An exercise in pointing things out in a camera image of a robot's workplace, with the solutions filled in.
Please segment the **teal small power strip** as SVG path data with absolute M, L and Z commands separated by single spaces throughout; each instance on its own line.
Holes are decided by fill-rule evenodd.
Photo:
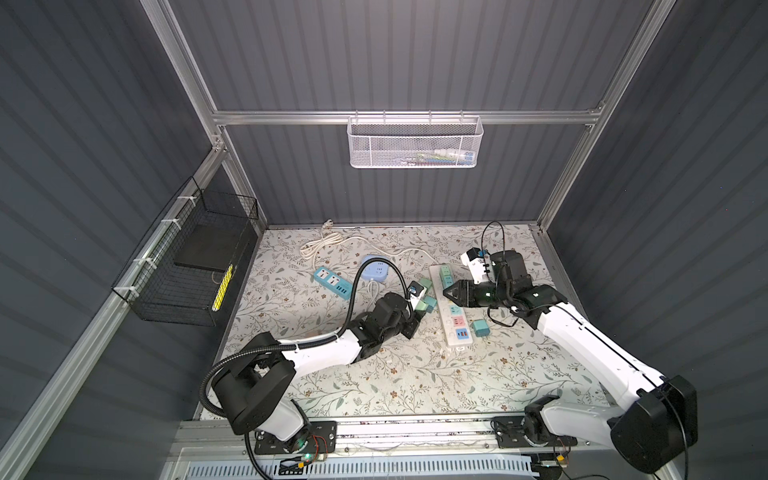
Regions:
M 324 267 L 319 267 L 313 273 L 313 278 L 321 286 L 341 299 L 345 301 L 350 300 L 353 285 L 333 271 Z

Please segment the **pens in white basket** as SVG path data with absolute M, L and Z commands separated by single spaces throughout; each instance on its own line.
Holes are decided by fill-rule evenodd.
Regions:
M 438 149 L 424 152 L 411 152 L 399 158 L 401 165 L 407 166 L 454 166 L 473 168 L 476 165 L 474 151 L 461 149 Z

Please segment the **white vented cover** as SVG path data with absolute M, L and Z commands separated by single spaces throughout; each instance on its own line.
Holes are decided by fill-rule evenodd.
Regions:
M 537 479 L 528 457 L 517 455 L 443 455 L 337 457 L 300 470 L 280 470 L 277 460 L 261 468 L 272 479 L 405 479 L 438 476 L 505 476 Z

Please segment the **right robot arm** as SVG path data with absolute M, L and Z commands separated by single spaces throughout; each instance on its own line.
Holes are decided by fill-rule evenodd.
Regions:
M 506 309 L 550 339 L 590 372 L 613 399 L 592 407 L 546 394 L 524 410 L 521 430 L 533 446 L 570 436 L 613 448 L 630 466 L 654 474 L 678 456 L 688 458 L 698 440 L 695 387 L 668 377 L 616 344 L 548 284 L 536 285 L 515 250 L 487 254 L 471 248 L 461 256 L 469 280 L 444 288 L 463 308 Z

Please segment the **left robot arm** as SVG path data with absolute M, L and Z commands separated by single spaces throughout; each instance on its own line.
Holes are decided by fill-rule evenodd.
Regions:
M 293 381 L 321 370 L 359 363 L 379 353 L 397 335 L 407 338 L 418 329 L 413 306 L 418 299 L 388 292 L 374 309 L 353 318 L 342 334 L 315 341 L 309 348 L 257 335 L 210 379 L 219 401 L 219 415 L 233 433 L 266 432 L 290 451 L 303 447 L 311 423 L 294 400 L 286 397 Z

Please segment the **black flat pad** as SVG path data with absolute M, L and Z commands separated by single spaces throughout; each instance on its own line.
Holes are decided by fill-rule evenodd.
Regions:
M 224 273 L 239 243 L 240 232 L 213 225 L 196 225 L 174 257 L 180 267 Z

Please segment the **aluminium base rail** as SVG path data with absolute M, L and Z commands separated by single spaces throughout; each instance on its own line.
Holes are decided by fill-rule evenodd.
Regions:
M 604 445 L 579 439 L 575 446 L 532 446 L 517 440 L 501 447 L 491 421 L 498 413 L 428 414 L 401 416 L 330 417 L 335 433 L 322 440 L 309 439 L 308 451 L 334 457 L 367 455 L 439 455 L 469 453 L 568 454 L 571 461 L 586 455 L 607 455 L 619 459 L 617 452 Z M 179 426 L 168 463 L 182 460 L 245 460 L 244 441 L 232 433 L 225 420 L 184 421 Z

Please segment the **long white power strip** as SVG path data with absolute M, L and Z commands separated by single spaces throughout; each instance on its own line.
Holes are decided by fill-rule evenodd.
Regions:
M 440 275 L 441 266 L 433 265 L 429 267 L 434 296 L 438 305 L 440 323 L 445 333 L 447 345 L 452 348 L 464 348 L 473 343 L 469 322 L 464 310 L 443 296 Z

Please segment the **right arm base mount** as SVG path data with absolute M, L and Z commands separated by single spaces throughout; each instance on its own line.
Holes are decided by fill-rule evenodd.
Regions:
M 552 434 L 544 424 L 524 414 L 495 416 L 490 420 L 492 433 L 500 448 L 565 447 L 578 445 L 576 437 Z

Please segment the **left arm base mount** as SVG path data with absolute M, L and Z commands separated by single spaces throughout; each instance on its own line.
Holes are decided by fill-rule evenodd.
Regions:
M 252 446 L 256 455 L 324 456 L 335 452 L 337 430 L 338 423 L 335 421 L 311 421 L 308 427 L 286 441 L 257 430 Z

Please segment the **yellow marker pen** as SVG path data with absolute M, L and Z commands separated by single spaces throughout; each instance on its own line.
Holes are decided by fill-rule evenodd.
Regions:
M 234 270 L 235 270 L 234 266 L 230 264 L 227 270 L 224 272 L 223 277 L 219 282 L 219 288 L 216 292 L 216 296 L 211 305 L 212 312 L 218 312 L 221 309 L 227 294 L 229 284 L 233 278 Z

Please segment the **blue square power socket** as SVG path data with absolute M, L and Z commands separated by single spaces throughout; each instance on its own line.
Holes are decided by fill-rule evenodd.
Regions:
M 369 254 L 363 257 L 362 262 L 366 267 L 361 274 L 361 279 L 375 281 L 383 284 L 388 277 L 390 266 L 383 262 L 384 256 Z

